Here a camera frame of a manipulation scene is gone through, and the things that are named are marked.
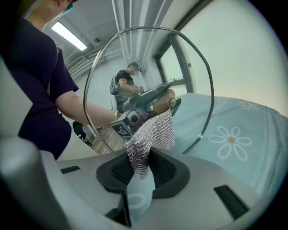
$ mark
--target gold bracelet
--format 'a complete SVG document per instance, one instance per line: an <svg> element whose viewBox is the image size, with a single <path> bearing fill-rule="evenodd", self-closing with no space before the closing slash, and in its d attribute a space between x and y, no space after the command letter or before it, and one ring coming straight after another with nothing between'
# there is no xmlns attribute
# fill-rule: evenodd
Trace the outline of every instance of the gold bracelet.
<svg viewBox="0 0 288 230"><path fill-rule="evenodd" d="M117 119L118 119L118 115L119 115L119 111L117 111L117 112L115 113L114 120L117 120Z"/></svg>

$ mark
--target bed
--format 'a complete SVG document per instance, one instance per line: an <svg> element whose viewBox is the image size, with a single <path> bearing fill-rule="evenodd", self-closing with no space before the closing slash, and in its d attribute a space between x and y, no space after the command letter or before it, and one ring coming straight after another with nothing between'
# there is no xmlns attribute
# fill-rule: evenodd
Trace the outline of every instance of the bed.
<svg viewBox="0 0 288 230"><path fill-rule="evenodd" d="M173 154L213 162L259 195L275 193L288 165L288 118L256 103L215 97L214 110L200 142L211 96L188 93L173 118Z"/></svg>

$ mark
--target floor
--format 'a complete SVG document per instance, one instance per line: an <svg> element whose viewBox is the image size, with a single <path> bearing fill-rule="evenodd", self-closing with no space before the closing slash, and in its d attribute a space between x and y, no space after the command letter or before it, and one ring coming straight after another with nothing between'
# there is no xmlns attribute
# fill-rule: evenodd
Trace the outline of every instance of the floor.
<svg viewBox="0 0 288 230"><path fill-rule="evenodd" d="M127 141L120 138L120 136L114 131L114 129L101 128L98 130L98 132L113 151L126 148ZM92 136L89 138L88 141L92 144L90 148L92 148L96 153L102 155L109 152L99 138L95 138L94 136Z"/></svg>

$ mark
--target fluorescent light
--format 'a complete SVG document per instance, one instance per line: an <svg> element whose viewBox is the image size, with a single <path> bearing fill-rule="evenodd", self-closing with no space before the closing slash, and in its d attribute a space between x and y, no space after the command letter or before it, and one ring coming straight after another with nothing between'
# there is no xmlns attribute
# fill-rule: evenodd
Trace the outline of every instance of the fluorescent light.
<svg viewBox="0 0 288 230"><path fill-rule="evenodd" d="M81 42L74 34L72 34L65 26L63 26L60 22L57 22L53 27L52 30L54 30L56 33L60 34L63 38L71 42L74 46L76 46L78 49L83 51L87 48Z"/></svg>

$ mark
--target beaded mesh fabric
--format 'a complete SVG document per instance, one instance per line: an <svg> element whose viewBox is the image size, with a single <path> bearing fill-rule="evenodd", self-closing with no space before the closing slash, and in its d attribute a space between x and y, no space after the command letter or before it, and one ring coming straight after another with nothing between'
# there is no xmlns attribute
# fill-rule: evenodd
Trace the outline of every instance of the beaded mesh fabric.
<svg viewBox="0 0 288 230"><path fill-rule="evenodd" d="M171 110L146 121L127 143L127 153L136 181L149 174L148 157L151 147L170 149L174 146L174 129Z"/></svg>

